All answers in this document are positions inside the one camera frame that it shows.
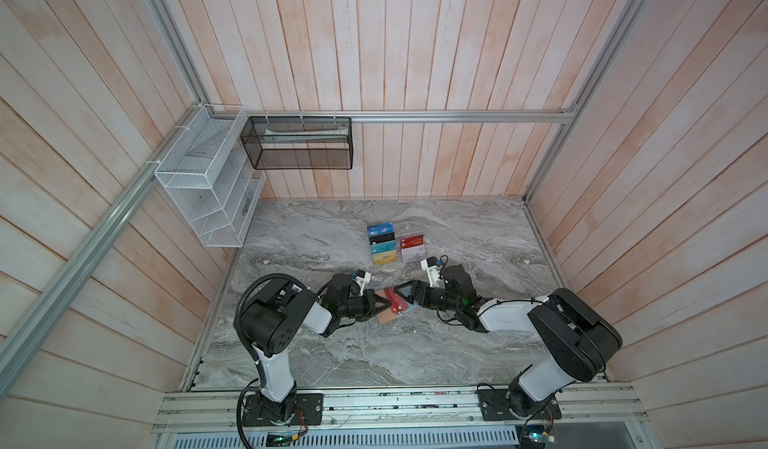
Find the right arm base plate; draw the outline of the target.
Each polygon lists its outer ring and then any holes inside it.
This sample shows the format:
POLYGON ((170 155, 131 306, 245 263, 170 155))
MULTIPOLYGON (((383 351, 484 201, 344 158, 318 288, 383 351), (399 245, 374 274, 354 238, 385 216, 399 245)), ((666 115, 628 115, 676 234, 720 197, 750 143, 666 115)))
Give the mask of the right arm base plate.
POLYGON ((528 418, 532 420, 552 421, 560 420, 563 417, 560 405, 555 398, 547 402, 541 411, 533 415, 524 417, 517 415, 509 405, 508 390, 495 389, 490 385, 479 385, 476 388, 478 404, 482 413, 482 418, 486 422, 498 421, 520 421, 524 422, 528 418))

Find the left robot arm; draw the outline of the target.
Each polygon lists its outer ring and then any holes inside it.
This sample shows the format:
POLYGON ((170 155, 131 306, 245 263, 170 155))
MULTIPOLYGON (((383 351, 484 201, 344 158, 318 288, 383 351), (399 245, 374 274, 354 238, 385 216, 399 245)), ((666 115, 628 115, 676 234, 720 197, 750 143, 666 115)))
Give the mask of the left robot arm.
POLYGON ((315 292, 294 276, 272 273, 245 290, 233 327, 258 370, 259 388, 252 399, 271 416, 286 420, 294 412, 297 385, 287 349, 301 328, 328 337, 392 307, 367 286, 370 278, 362 270, 337 273, 315 292))

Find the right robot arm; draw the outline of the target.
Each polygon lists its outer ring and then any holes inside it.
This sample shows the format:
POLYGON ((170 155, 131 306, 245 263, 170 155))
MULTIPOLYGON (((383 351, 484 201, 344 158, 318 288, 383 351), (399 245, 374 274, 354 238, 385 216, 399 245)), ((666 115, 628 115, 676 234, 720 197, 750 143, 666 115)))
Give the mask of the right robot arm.
POLYGON ((538 298, 490 298, 477 293, 461 265, 425 271, 428 283, 412 280, 395 286, 394 293, 425 309, 450 312, 449 324, 478 333, 532 332, 547 348, 508 386, 508 407, 518 417, 540 412, 572 383, 591 381, 622 348, 619 332, 568 288, 538 298))

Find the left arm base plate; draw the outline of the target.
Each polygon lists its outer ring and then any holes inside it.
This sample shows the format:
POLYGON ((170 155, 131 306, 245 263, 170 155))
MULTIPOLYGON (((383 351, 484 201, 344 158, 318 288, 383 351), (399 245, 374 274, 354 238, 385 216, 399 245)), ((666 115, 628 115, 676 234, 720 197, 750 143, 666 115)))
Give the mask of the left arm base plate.
POLYGON ((319 425, 323 408, 324 396, 321 393, 289 394, 282 402, 254 393, 244 396, 237 420, 243 427, 298 427, 301 423, 319 425))

